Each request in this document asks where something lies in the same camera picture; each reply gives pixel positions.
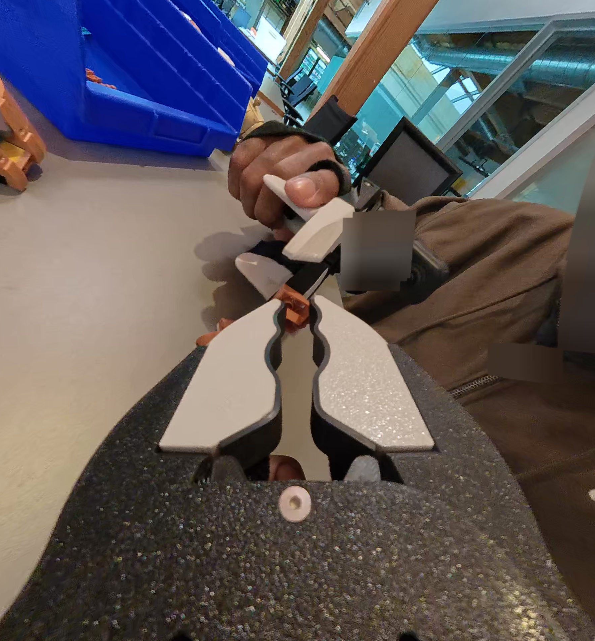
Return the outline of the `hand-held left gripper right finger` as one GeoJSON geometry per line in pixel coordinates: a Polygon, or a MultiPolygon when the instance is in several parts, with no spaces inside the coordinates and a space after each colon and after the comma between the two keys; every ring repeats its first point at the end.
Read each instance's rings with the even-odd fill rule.
{"type": "Polygon", "coordinates": [[[317,417],[375,453],[431,451],[434,440],[385,339],[322,295],[310,311],[317,417]]]}

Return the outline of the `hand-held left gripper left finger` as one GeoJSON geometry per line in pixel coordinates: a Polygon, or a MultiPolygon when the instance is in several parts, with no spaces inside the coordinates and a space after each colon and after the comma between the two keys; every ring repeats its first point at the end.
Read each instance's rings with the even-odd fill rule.
{"type": "Polygon", "coordinates": [[[284,304],[272,299],[218,332],[166,428],[162,451],[273,451],[281,437],[284,304]]]}

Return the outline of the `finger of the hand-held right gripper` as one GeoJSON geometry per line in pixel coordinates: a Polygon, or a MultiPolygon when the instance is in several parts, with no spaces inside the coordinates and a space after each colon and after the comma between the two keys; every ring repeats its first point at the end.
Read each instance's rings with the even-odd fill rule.
{"type": "Polygon", "coordinates": [[[264,300],[270,300],[293,277],[293,273],[277,261],[253,252],[235,258],[235,267],[264,300]]]}
{"type": "Polygon", "coordinates": [[[295,215],[286,219],[286,227],[293,236],[282,251],[285,257],[293,261],[321,262],[339,246],[343,221],[355,212],[352,204],[335,197],[319,208],[300,208],[287,196],[285,180],[266,174],[263,182],[295,215]]]}

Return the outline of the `small orange brown brick assembly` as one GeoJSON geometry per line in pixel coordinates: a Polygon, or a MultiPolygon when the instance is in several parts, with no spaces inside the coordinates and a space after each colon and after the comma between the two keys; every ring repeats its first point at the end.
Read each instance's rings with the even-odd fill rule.
{"type": "Polygon", "coordinates": [[[288,284],[284,284],[274,298],[285,305],[285,330],[287,333],[297,332],[309,325],[310,302],[301,293],[288,284]]]}

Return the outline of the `blue plastic bin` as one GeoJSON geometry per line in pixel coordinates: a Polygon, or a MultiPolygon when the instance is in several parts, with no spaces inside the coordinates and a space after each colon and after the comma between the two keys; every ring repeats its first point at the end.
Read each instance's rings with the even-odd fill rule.
{"type": "Polygon", "coordinates": [[[229,56],[251,85],[251,98],[255,98],[268,65],[262,53],[212,1],[173,1],[173,4],[194,21],[216,48],[229,56]]]}
{"type": "Polygon", "coordinates": [[[0,1],[0,75],[66,137],[175,155],[230,148],[251,97],[171,1],[0,1]]]}

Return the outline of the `person's right forearm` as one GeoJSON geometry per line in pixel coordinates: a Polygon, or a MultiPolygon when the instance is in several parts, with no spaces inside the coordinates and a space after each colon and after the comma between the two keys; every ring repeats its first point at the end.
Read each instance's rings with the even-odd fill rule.
{"type": "Polygon", "coordinates": [[[415,305],[395,292],[343,303],[452,390],[486,375],[491,344],[536,339],[560,292],[575,218],[506,199],[427,197],[408,210],[449,279],[415,305]]]}

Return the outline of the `grey desk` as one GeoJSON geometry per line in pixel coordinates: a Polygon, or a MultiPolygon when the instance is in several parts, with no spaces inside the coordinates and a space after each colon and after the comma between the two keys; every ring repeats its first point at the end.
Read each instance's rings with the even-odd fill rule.
{"type": "Polygon", "coordinates": [[[220,318],[259,303],[233,259],[263,236],[209,158],[44,139],[0,185],[0,617],[110,430],[220,318]]]}

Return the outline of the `person's left hand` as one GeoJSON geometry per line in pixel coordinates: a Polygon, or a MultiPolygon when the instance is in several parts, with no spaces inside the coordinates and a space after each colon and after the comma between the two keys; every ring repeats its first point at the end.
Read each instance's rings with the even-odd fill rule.
{"type": "Polygon", "coordinates": [[[301,464],[291,456],[272,454],[269,457],[269,481],[305,480],[301,464]]]}

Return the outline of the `small orange brown brick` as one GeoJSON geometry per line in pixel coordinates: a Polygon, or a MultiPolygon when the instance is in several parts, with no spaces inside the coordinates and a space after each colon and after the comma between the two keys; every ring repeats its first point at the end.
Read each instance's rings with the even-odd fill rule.
{"type": "Polygon", "coordinates": [[[213,339],[221,333],[223,330],[225,330],[229,325],[231,325],[234,321],[229,318],[221,318],[217,325],[215,326],[215,329],[212,332],[205,333],[198,337],[196,339],[196,346],[197,347],[205,347],[207,346],[213,339]]]}

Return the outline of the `black monitor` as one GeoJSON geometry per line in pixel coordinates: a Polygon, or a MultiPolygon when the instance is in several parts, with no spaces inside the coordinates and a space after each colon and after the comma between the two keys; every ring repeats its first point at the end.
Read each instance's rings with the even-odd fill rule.
{"type": "Polygon", "coordinates": [[[422,131],[403,117],[359,170],[353,186],[371,183],[404,203],[443,196],[463,174],[422,131]]]}

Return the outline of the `black office chair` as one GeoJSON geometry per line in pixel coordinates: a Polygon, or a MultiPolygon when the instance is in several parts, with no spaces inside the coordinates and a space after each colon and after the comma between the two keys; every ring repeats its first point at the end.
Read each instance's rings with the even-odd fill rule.
{"type": "Polygon", "coordinates": [[[300,126],[303,118],[300,116],[297,107],[317,89],[315,83],[309,74],[299,70],[288,79],[277,76],[276,84],[280,89],[282,98],[283,123],[289,126],[300,126]]]}
{"type": "Polygon", "coordinates": [[[332,95],[316,112],[312,112],[303,130],[335,147],[357,122],[357,116],[348,114],[332,95]]]}

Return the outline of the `tan brick piece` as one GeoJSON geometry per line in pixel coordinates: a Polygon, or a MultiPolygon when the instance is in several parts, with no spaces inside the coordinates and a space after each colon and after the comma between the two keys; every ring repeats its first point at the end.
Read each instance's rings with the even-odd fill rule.
{"type": "Polygon", "coordinates": [[[264,117],[260,111],[260,105],[261,100],[258,97],[251,98],[249,100],[240,131],[240,138],[246,137],[249,133],[253,132],[265,123],[264,117]]]}

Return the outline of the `colourful brick model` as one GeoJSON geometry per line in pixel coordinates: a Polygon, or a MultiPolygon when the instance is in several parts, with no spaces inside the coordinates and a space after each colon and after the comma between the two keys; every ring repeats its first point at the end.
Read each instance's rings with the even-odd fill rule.
{"type": "Polygon", "coordinates": [[[0,184],[24,192],[41,173],[47,149],[34,125],[0,78],[0,184]]]}

